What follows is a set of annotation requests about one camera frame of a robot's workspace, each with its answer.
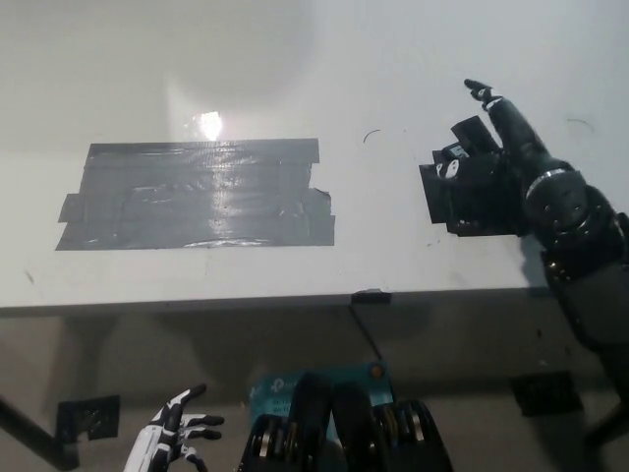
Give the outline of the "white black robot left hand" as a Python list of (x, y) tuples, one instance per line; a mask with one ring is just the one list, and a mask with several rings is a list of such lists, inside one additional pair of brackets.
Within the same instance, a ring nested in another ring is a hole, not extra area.
[(187, 414), (185, 408), (194, 398), (206, 392), (202, 383), (188, 388), (167, 401), (155, 416), (140, 430), (124, 466), (124, 472), (167, 471), (180, 458), (207, 472), (204, 460), (187, 440), (220, 440), (215, 431), (224, 418), (207, 414)]

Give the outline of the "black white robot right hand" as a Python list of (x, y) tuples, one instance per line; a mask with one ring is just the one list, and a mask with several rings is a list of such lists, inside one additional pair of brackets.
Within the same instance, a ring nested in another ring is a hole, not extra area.
[(479, 117), (452, 127), (457, 143), (441, 150), (436, 179), (445, 191), (446, 225), (459, 236), (527, 235), (547, 219), (546, 203), (536, 203), (531, 187), (545, 173), (569, 166), (550, 156), (525, 116), (494, 87), (464, 81), (498, 135)]

